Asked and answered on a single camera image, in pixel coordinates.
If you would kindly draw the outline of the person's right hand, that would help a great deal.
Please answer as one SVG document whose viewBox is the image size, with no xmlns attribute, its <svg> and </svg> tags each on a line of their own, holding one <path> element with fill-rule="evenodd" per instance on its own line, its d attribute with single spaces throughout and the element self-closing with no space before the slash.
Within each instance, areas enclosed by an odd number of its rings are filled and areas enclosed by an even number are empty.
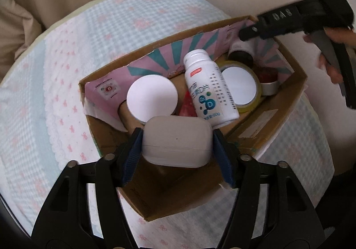
<svg viewBox="0 0 356 249">
<path fill-rule="evenodd" d="M 318 67 L 325 67 L 332 83 L 355 84 L 355 32 L 345 28 L 324 28 L 303 36 L 321 51 Z"/>
</svg>

